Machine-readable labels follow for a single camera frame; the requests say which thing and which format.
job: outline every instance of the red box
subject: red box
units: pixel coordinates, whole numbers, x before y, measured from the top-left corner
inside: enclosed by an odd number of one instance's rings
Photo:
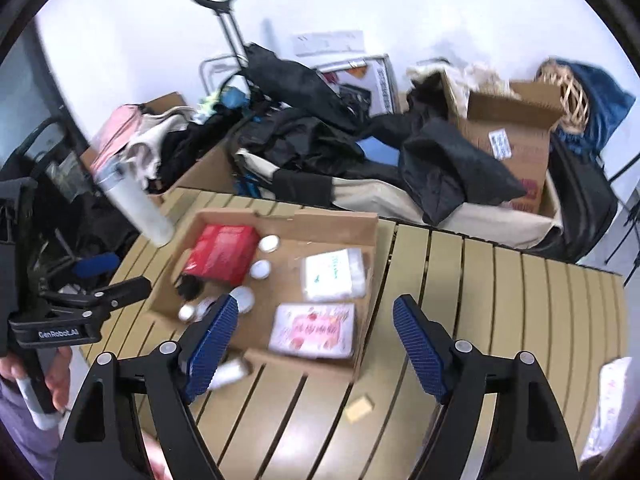
[[[248,225],[207,225],[182,270],[238,286],[254,259],[260,235]]]

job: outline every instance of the white plastic bottle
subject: white plastic bottle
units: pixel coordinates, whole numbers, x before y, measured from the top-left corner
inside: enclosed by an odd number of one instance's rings
[[[111,159],[95,175],[95,182],[129,221],[156,247],[169,243],[174,225],[162,215],[156,204],[126,174],[117,160]]]

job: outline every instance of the person's hand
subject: person's hand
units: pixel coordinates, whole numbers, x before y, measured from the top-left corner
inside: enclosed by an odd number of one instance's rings
[[[169,466],[166,464],[164,453],[160,444],[156,442],[151,435],[142,432],[142,440],[145,443],[146,457],[149,459],[149,465],[151,471],[154,474],[156,480],[174,480],[169,471]]]
[[[71,348],[68,346],[58,348],[58,352],[45,376],[45,384],[51,391],[53,405],[59,412],[64,411],[66,404],[69,402],[70,362]],[[0,376],[7,381],[15,382],[16,379],[26,378],[27,373],[20,359],[13,354],[9,354],[0,358]]]

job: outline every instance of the pink printed package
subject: pink printed package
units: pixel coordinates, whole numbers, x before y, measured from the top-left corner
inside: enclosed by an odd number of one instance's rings
[[[306,358],[344,359],[353,352],[354,305],[278,306],[269,350]]]

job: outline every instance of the blue gripper pad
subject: blue gripper pad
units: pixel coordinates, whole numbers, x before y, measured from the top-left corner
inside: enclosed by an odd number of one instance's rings
[[[393,316],[396,332],[414,366],[422,389],[440,402],[447,393],[442,377],[444,365],[423,327],[420,326],[417,316],[422,317],[424,324],[429,321],[416,305],[414,298],[409,295],[400,296],[394,302]]]
[[[184,396],[188,403],[207,391],[231,335],[238,326],[238,304],[228,296],[188,361]]]

